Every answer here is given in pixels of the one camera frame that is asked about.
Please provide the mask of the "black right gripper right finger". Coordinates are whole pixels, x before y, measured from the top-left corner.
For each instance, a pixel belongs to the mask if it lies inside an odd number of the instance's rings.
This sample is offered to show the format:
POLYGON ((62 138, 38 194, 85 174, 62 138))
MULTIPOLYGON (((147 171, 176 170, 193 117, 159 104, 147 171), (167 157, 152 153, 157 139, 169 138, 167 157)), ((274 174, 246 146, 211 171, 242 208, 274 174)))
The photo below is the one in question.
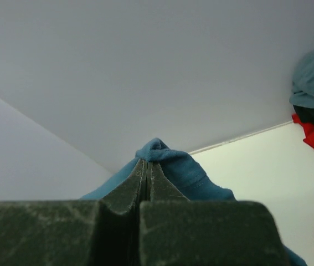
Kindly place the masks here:
POLYGON ((272 214, 252 201, 190 201, 149 164, 141 265, 289 265, 272 214))

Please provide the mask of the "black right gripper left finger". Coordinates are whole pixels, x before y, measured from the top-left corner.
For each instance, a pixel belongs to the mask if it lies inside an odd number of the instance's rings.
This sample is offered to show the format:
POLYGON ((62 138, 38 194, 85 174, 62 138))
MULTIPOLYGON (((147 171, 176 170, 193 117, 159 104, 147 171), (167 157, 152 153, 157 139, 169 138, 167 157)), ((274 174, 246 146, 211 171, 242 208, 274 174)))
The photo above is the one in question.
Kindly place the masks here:
POLYGON ((138 265, 147 164, 100 200, 0 202, 0 265, 138 265))

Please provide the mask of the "teal blue t-shirt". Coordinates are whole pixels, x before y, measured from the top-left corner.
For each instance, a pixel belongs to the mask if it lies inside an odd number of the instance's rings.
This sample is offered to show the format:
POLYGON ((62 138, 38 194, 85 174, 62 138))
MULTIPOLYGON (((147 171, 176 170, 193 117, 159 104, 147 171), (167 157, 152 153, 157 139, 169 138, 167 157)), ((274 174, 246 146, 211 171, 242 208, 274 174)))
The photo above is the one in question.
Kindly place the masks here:
MULTIPOLYGON (((221 188, 214 184, 206 172, 188 153, 170 149, 162 140, 153 139, 143 148, 136 152, 126 166, 119 170, 116 174, 110 177, 103 185, 96 190, 85 195, 87 200, 100 200, 108 193, 119 186, 128 176, 139 161, 144 161, 147 164, 157 163, 161 166, 162 171, 172 185, 190 201, 237 201, 231 190, 221 188)), ((140 201, 148 201, 149 193, 146 187, 145 196, 140 201)), ((138 214, 138 258, 139 256, 139 232, 140 232, 140 205, 138 214)), ((285 252, 289 258, 289 265, 304 265, 305 261, 283 245, 285 252)))

